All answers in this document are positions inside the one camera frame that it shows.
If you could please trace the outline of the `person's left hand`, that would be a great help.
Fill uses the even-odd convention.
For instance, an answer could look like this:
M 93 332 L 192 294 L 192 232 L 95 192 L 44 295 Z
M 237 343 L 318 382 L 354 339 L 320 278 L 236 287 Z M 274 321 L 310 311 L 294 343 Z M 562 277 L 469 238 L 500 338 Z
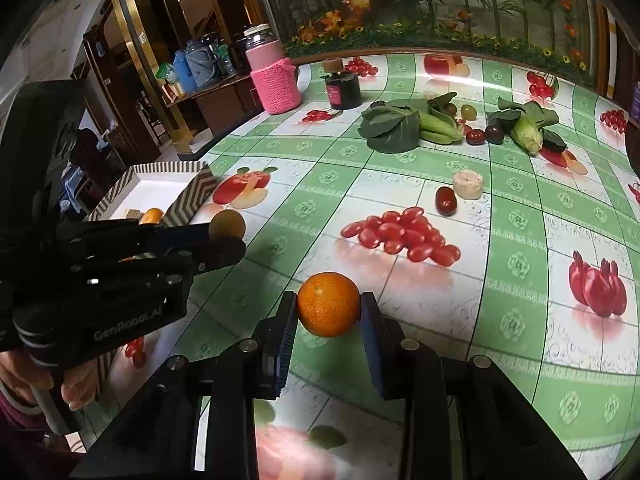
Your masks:
M 34 389 L 55 389 L 50 372 L 37 366 L 22 350 L 1 353 L 1 380 L 27 404 L 37 403 Z M 99 385 L 98 361 L 92 360 L 66 370 L 58 390 L 63 401 L 74 412 L 84 408 L 96 398 Z

